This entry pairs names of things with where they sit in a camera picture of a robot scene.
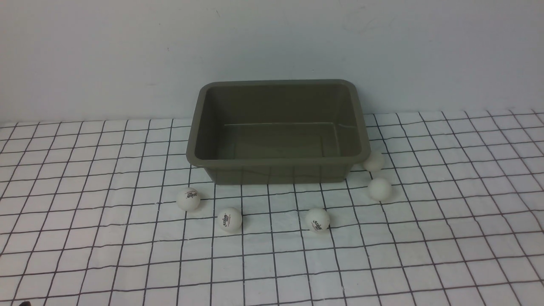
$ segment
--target gray plastic bin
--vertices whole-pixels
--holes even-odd
[[[208,84],[187,144],[225,185],[339,182],[369,154],[357,90],[339,79]]]

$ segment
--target printed logo on ball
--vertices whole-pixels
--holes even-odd
[[[231,225],[231,215],[223,215],[223,226],[227,227]]]
[[[185,195],[187,196],[186,199],[190,199],[197,196],[196,192],[194,191],[187,191],[185,192]]]
[[[317,221],[313,220],[312,221],[312,227],[314,230],[322,230],[323,228],[321,227],[321,224],[319,224]]]

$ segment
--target bin bottom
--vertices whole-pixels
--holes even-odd
[[[340,156],[332,123],[224,125],[217,159]]]

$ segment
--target ping pong ball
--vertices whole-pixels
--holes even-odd
[[[369,172],[380,171],[384,167],[385,158],[382,153],[371,151],[368,158],[363,162],[363,168]]]
[[[242,214],[235,208],[227,207],[217,215],[217,226],[226,232],[237,231],[242,224]]]
[[[393,187],[386,179],[377,178],[368,184],[368,193],[372,199],[383,201],[393,194]]]
[[[326,210],[312,208],[306,214],[306,225],[312,232],[323,232],[329,228],[331,219]]]
[[[184,211],[193,211],[200,203],[199,192],[194,188],[184,188],[177,194],[177,206]]]

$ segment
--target white grid tablecloth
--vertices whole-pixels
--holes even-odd
[[[544,113],[365,120],[384,170],[269,186],[192,168],[189,119],[0,125],[0,305],[542,305]],[[214,226],[228,206],[238,234]]]

